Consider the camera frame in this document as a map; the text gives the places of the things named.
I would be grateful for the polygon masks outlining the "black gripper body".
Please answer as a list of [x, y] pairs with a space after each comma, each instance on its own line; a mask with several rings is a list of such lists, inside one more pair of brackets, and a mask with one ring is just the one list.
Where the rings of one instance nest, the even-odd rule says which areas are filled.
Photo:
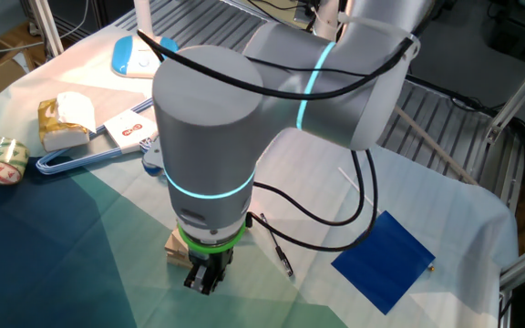
[[217, 253], [203, 253], [190, 250], [189, 259], [197, 268], [205, 267], [214, 269], [216, 272], [223, 272], [233, 261], [233, 248]]

